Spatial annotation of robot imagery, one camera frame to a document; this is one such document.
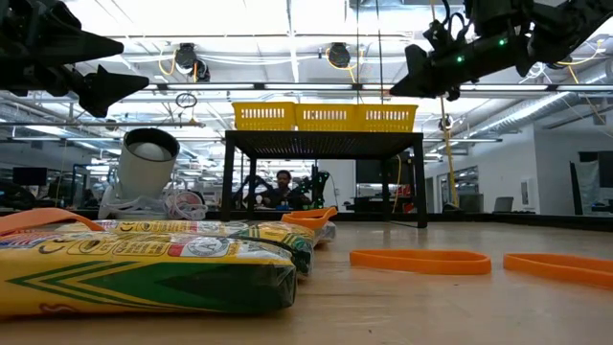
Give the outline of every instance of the table leg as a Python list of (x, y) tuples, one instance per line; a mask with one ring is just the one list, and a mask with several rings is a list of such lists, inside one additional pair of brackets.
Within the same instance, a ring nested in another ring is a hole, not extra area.
[(235, 140), (226, 136), (226, 156), (223, 162), (223, 187), (221, 190), (221, 221), (230, 221), (232, 212), (232, 178), (234, 174)]
[(251, 165), (249, 166), (249, 195), (247, 196), (247, 219), (253, 219), (254, 204), (256, 201), (256, 167), (258, 160), (250, 158)]
[(423, 171), (423, 143), (421, 140), (413, 146), (413, 162), (415, 166), (415, 195), (414, 204), (418, 208), (418, 228), (428, 226), (428, 210), (425, 201), (425, 172)]
[(381, 203), (381, 213), (383, 214), (383, 220), (390, 220), (390, 186), (387, 184), (387, 160), (381, 160), (381, 186), (383, 193), (383, 202)]

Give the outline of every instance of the man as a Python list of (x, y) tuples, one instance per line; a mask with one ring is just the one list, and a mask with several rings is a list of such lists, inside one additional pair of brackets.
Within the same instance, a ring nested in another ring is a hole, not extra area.
[(273, 190), (273, 193), (264, 192), (261, 194), (262, 203), (266, 207), (275, 208), (282, 204), (282, 201), (287, 201), (289, 207), (294, 209), (302, 208), (302, 205), (310, 204), (310, 200), (305, 195), (298, 195), (288, 198), (290, 189), (289, 182), (291, 181), (291, 173), (286, 170), (277, 172), (278, 188)]

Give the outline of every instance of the ceiling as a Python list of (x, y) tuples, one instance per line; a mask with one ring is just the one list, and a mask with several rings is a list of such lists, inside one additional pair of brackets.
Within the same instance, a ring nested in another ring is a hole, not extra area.
[[(422, 32), (431, 21), (429, 1), (380, 0), (379, 14), (375, 1), (362, 1), (360, 11), (356, 0), (71, 0), (65, 1), (81, 21), (85, 31), (104, 35), (122, 42), (125, 52), (79, 63), (82, 73), (94, 72), (100, 64), (115, 73), (145, 76), (152, 83), (192, 82), (176, 69), (169, 75), (173, 52), (179, 43), (191, 42), (198, 56), (211, 71), (211, 82), (315, 82), (315, 83), (394, 83), (407, 74), (404, 48), (418, 44), (429, 50)], [(557, 4), (561, 1), (547, 1)], [(462, 0), (450, 1), (451, 10), (464, 11)], [(435, 7), (437, 17), (444, 17), (443, 6)], [(455, 31), (460, 30), (458, 22)], [(613, 22), (606, 22), (593, 37), (608, 37)], [(326, 50), (332, 42), (344, 42), (352, 54), (352, 74), (333, 68), (326, 60)], [(588, 40), (574, 53), (574, 58), (588, 58), (594, 45)], [(599, 56), (577, 66), (581, 72), (607, 58), (611, 42), (605, 40)], [(544, 68), (551, 82), (567, 81), (566, 70)], [(494, 73), (481, 80), (488, 83), (547, 83), (536, 65), (532, 75), (523, 80), (514, 69)], [(223, 131), (234, 127), (234, 111), (229, 101), (268, 101), (296, 103), (382, 102), (377, 92), (332, 91), (197, 91), (198, 104), (182, 111), (174, 99), (179, 92), (142, 91), (109, 108), (107, 119), (118, 122), (119, 130), (96, 129), (97, 135), (119, 137), (125, 130), (121, 122), (187, 122), (194, 118), (203, 127), (164, 127), (180, 137), (220, 138)], [(458, 101), (444, 101), (444, 109), (457, 126), (470, 127), (497, 112), (535, 94), (471, 94)], [(33, 93), (23, 101), (46, 108), (61, 117), (79, 116), (79, 121), (101, 122), (82, 109), (71, 97), (53, 99), (50, 95)], [(439, 100), (389, 98), (386, 104), (418, 104), (415, 131), (428, 137), (441, 137)], [(33, 114), (40, 120), (41, 114)], [(55, 115), (45, 116), (52, 120)], [(28, 135), (40, 132), (27, 131)], [(108, 147), (91, 142), (96, 148)], [(221, 143), (185, 143), (186, 149), (203, 157), (223, 155)]]

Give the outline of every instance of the overhead duct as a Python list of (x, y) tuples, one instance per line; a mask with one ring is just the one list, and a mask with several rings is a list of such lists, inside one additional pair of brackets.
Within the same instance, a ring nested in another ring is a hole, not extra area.
[[(581, 73), (579, 75), (579, 83), (611, 83), (613, 82), (612, 68), (613, 59), (608, 59), (605, 63), (598, 64)], [(566, 82), (575, 83), (572, 79), (566, 80)], [(503, 132), (517, 129), (565, 110), (569, 105), (575, 106), (579, 103), (579, 93), (568, 91), (558, 92), (536, 100), (527, 100), (501, 111), (471, 128), (470, 131), (464, 131), (455, 136), (460, 138), (474, 137), (483, 135), (488, 131)]]

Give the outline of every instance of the wooden floor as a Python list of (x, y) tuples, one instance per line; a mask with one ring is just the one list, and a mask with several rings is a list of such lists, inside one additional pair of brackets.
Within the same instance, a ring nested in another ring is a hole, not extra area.
[[(115, 316), (0, 323), (13, 344), (613, 344), (613, 291), (502, 268), (506, 252), (613, 259), (613, 233), (495, 223), (339, 223), (316, 254), (296, 304), (259, 317)], [(350, 268), (356, 248), (453, 248), (487, 253), (488, 276)]]

